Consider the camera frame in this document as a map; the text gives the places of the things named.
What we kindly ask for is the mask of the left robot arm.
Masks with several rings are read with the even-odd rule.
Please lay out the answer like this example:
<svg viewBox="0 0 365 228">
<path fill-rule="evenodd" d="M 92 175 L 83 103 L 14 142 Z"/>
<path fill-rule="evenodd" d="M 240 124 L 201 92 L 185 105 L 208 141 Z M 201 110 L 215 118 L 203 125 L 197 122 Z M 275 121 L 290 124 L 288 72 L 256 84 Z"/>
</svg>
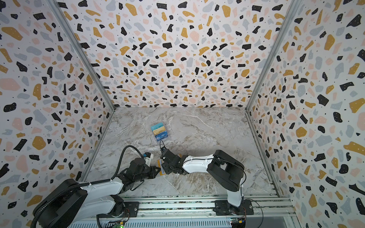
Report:
<svg viewBox="0 0 365 228">
<path fill-rule="evenodd" d="M 136 182 L 156 178 L 160 170 L 158 166 L 149 166 L 146 158 L 139 157 L 110 179 L 92 182 L 67 179 L 36 207 L 30 226 L 67 228 L 76 221 L 93 216 L 129 216 L 131 211 L 120 194 L 135 190 Z"/>
</svg>

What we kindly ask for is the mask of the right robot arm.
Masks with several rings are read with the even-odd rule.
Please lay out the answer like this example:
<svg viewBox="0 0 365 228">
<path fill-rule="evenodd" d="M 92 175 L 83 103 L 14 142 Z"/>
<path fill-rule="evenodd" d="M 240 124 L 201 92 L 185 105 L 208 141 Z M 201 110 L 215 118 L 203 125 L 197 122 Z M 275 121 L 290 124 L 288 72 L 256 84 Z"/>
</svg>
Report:
<svg viewBox="0 0 365 228">
<path fill-rule="evenodd" d="M 227 191 L 227 201 L 238 208 L 242 203 L 241 185 L 246 180 L 244 166 L 222 150 L 208 156 L 182 157 L 173 154 L 165 146 L 161 148 L 162 168 L 166 174 L 187 175 L 208 173 Z"/>
</svg>

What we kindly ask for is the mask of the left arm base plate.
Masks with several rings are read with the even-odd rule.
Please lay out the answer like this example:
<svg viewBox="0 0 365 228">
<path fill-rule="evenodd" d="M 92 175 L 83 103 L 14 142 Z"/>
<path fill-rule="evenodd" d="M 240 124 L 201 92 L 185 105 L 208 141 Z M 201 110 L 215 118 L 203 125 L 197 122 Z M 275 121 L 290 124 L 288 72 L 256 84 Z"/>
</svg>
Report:
<svg viewBox="0 0 365 228">
<path fill-rule="evenodd" d="M 128 219 L 136 218 L 140 203 L 138 201 L 130 201 L 123 203 L 116 203 L 114 208 L 107 214 L 101 214 L 100 218 L 112 219 Z"/>
</svg>

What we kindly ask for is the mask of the yellow card holder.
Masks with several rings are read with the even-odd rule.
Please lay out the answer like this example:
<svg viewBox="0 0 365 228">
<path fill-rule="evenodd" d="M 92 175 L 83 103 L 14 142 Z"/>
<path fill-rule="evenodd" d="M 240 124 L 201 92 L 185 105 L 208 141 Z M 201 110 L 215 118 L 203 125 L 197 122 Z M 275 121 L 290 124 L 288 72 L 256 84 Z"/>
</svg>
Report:
<svg viewBox="0 0 365 228">
<path fill-rule="evenodd" d="M 166 175 L 166 173 L 165 173 L 165 171 L 164 171 L 164 169 L 163 169 L 162 164 L 163 164 L 163 161 L 162 161 L 161 159 L 159 159 L 159 160 L 157 161 L 157 165 L 158 165 L 158 167 L 161 169 L 161 170 L 160 170 L 160 172 L 159 172 L 159 175 L 160 175 L 160 176 Z"/>
</svg>

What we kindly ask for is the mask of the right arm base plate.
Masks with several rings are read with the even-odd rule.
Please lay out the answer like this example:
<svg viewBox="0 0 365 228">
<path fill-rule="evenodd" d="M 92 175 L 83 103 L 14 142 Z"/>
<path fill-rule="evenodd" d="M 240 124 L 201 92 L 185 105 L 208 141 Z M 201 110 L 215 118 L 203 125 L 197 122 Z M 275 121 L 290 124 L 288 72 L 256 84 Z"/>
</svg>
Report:
<svg viewBox="0 0 365 228">
<path fill-rule="evenodd" d="M 244 216 L 254 214 L 252 203 L 248 199 L 242 200 L 238 207 L 229 204 L 227 200 L 216 200 L 214 202 L 213 211 L 217 216 Z"/>
</svg>

